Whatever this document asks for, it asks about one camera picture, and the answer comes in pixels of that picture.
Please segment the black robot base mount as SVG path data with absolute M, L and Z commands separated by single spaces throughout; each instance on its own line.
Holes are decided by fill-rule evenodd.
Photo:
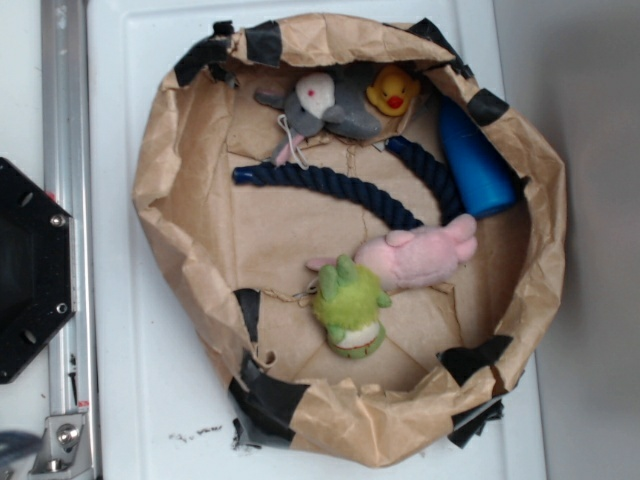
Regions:
M 74 314 L 72 217 L 1 160 L 1 383 L 14 381 Z

